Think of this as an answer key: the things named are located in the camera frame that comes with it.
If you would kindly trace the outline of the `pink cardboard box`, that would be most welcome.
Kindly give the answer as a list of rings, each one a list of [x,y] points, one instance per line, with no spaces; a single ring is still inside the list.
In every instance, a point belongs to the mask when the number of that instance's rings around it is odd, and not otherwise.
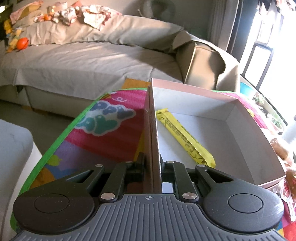
[[[253,117],[236,98],[211,90],[153,79],[144,104],[147,191],[162,192],[161,161],[187,168],[196,162],[156,118],[166,108],[214,157],[216,168],[263,188],[276,185],[285,171]]]

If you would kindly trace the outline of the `grey cushion seat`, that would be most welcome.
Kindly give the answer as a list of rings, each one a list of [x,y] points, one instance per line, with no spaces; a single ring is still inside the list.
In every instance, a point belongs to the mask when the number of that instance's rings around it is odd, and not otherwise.
[[[1,240],[16,235],[10,225],[13,203],[41,157],[28,129],[1,120]]]

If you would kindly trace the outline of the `brown snack bag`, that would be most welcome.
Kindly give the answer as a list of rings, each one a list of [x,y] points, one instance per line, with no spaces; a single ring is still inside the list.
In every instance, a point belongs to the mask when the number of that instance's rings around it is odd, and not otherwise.
[[[273,138],[270,141],[270,144],[275,151],[275,153],[284,161],[288,166],[293,164],[293,151],[284,139],[282,138]]]

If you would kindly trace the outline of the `yellow snack packet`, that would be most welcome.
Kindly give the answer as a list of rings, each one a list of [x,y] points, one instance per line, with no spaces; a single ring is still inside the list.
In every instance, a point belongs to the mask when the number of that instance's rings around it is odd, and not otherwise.
[[[157,110],[156,117],[197,164],[216,167],[213,155],[182,126],[167,108]]]

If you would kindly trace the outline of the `colourful play mat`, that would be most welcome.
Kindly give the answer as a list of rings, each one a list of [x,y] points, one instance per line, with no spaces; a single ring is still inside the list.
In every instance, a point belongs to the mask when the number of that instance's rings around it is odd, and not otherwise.
[[[145,155],[144,104],[148,88],[107,93],[86,108],[60,135],[34,166],[18,197],[24,192],[102,164],[111,171],[120,162]],[[266,131],[255,110],[238,99],[259,127]],[[147,172],[145,155],[144,178]],[[17,227],[15,240],[286,240],[282,222],[262,233],[236,233],[215,225],[194,203],[185,203],[162,181],[162,192],[147,191],[145,180],[128,184],[123,197],[102,204],[82,226],[61,234],[41,235]]]

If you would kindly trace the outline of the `beige sofa bed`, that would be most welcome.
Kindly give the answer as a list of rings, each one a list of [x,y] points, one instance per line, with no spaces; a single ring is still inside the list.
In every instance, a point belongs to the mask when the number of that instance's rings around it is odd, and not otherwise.
[[[138,16],[111,17],[101,30],[81,20],[25,27],[29,46],[1,46],[1,99],[76,117],[126,79],[163,79],[239,91],[238,61],[182,27]]]

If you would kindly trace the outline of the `orange toy ball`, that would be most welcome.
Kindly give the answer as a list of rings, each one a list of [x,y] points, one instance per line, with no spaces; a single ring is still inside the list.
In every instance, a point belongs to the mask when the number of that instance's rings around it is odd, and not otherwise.
[[[21,51],[23,49],[26,49],[29,45],[29,39],[28,38],[20,38],[16,44],[16,49],[18,51]]]

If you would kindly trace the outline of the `yellow plush toy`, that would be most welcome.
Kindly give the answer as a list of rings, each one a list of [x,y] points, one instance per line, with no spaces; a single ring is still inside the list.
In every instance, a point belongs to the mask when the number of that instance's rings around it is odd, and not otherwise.
[[[3,27],[6,34],[4,38],[6,52],[10,53],[16,49],[17,42],[20,39],[20,34],[23,30],[20,27],[14,29],[10,19],[4,21]]]

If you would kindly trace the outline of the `crumpled pink floral cloth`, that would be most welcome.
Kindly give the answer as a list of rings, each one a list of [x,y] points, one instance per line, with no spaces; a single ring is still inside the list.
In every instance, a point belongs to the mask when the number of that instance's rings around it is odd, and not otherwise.
[[[56,2],[52,6],[48,6],[46,14],[40,14],[34,18],[35,23],[52,21],[66,26],[71,26],[77,20],[82,21],[95,29],[101,30],[106,22],[114,17],[122,16],[122,13],[106,6],[97,4],[82,5],[80,1],[76,1],[71,6],[67,2]]]

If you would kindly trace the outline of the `grey curtain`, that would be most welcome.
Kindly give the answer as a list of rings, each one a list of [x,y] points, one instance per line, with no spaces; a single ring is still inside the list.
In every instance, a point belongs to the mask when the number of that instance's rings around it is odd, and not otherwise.
[[[238,33],[243,1],[213,1],[208,28],[208,40],[232,53]]]

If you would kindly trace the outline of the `pink yellow pillow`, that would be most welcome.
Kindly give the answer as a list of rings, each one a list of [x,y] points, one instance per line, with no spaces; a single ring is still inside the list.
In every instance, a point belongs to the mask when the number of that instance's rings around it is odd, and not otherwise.
[[[34,1],[12,12],[10,14],[11,24],[14,25],[18,20],[38,10],[42,5],[43,5],[43,1]]]

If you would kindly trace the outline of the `electric fan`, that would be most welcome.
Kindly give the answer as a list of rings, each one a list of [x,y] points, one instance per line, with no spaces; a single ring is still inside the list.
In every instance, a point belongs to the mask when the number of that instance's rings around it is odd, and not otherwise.
[[[141,17],[170,22],[175,17],[176,7],[172,1],[146,0],[141,2],[138,12]]]

